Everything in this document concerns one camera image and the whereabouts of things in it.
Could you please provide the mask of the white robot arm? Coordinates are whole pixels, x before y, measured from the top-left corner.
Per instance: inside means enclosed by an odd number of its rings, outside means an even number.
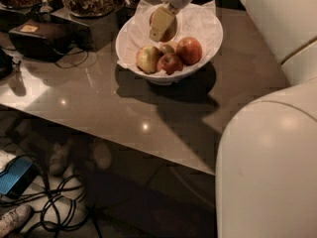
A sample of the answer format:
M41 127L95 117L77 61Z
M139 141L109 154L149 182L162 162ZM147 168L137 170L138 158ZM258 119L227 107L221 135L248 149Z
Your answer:
M218 238L317 238L317 0L240 0L289 87L243 107L216 161Z

